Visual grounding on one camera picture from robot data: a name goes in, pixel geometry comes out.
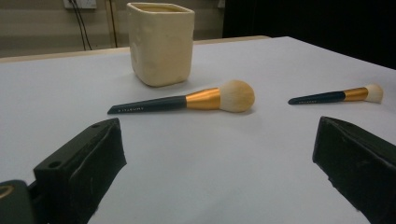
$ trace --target ceramic cup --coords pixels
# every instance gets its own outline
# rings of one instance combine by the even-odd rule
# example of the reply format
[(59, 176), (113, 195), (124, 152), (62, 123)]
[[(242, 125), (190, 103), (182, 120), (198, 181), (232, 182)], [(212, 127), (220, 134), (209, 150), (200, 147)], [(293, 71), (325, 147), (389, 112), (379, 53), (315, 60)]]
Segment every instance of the ceramic cup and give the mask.
[(194, 11), (173, 4), (128, 3), (134, 73), (147, 85), (185, 81), (191, 71)]

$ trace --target beige wall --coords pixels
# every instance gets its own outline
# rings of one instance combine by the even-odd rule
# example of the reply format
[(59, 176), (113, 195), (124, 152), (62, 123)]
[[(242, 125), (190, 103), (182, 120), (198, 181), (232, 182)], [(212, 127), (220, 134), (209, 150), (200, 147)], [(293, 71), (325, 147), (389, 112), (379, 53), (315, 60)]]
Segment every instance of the beige wall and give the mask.
[[(97, 9), (81, 10), (92, 49), (114, 45), (109, 26), (112, 3), (116, 20), (118, 47), (128, 46), (126, 3), (128, 0), (96, 0)], [(221, 38), (223, 11), (218, 0), (168, 0), (195, 11), (194, 39)], [(65, 9), (63, 0), (0, 1), (0, 57), (84, 50), (78, 21), (73, 9)]]

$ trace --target copper ferrule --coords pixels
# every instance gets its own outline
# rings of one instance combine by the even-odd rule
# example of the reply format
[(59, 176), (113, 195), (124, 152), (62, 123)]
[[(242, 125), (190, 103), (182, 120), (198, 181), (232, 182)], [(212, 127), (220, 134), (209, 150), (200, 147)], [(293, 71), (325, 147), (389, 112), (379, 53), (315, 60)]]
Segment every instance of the copper ferrule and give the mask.
[(187, 108), (211, 110), (220, 108), (220, 90), (212, 88), (186, 95)]
[(346, 94), (346, 98), (344, 101), (362, 101), (367, 98), (369, 91), (366, 88), (361, 87), (344, 91), (344, 93)]

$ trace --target brush head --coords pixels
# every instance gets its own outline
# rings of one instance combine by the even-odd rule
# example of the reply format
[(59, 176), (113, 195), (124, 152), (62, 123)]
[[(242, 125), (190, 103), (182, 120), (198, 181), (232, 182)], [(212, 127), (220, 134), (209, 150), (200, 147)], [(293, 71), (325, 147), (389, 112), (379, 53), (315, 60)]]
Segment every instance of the brush head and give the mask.
[(376, 84), (370, 84), (365, 86), (364, 88), (366, 88), (367, 91), (369, 92), (367, 94), (366, 99), (364, 99), (364, 101), (378, 103), (378, 104), (381, 103), (382, 98), (384, 96), (384, 92), (382, 91), (382, 88), (380, 86)]
[(244, 81), (232, 80), (221, 87), (220, 109), (229, 112), (244, 112), (251, 108), (254, 103), (254, 91)]

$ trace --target dark background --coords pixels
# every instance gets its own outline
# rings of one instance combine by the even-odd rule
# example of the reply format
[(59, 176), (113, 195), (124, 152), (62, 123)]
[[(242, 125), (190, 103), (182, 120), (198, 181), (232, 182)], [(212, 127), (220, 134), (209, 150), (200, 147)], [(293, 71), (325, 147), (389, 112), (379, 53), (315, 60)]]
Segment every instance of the dark background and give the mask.
[(223, 37), (290, 36), (396, 69), (396, 0), (227, 0)]

